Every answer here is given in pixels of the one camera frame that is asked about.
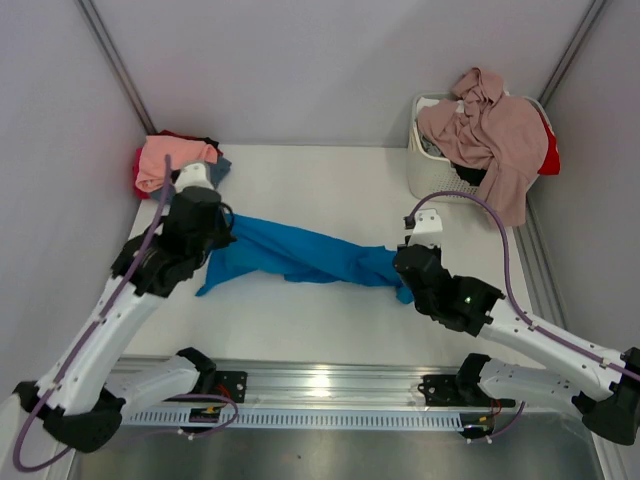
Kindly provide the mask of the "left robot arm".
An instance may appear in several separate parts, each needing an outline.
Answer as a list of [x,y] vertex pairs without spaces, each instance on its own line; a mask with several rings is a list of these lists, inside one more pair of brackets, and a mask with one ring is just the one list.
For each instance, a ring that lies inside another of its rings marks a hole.
[[234,241],[229,210],[212,187],[181,187],[169,207],[158,208],[144,232],[124,244],[73,345],[46,375],[16,386],[28,424],[40,419],[67,449],[92,453],[111,440],[124,418],[165,400],[221,401],[215,363],[193,347],[124,382],[110,374],[174,288],[191,279],[211,251]]

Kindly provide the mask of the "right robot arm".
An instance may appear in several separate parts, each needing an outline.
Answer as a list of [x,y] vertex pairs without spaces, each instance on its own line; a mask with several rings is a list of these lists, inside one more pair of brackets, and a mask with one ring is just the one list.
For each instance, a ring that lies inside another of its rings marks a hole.
[[420,314],[448,330],[509,347],[540,365],[518,367],[471,354],[455,380],[463,402],[478,404],[488,397],[547,406],[580,419],[606,440],[634,444],[639,430],[638,348],[605,348],[529,317],[488,283],[450,275],[434,248],[403,247],[393,266]]

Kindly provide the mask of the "blue t shirt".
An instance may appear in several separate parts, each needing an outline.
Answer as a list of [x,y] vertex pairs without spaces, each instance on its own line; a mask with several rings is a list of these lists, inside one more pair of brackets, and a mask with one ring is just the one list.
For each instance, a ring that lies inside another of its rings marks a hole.
[[364,287],[389,287],[408,305],[411,291],[393,267],[395,253],[383,246],[360,246],[321,233],[237,215],[236,241],[209,256],[202,297],[215,287],[254,272],[279,275],[294,283],[346,282]]

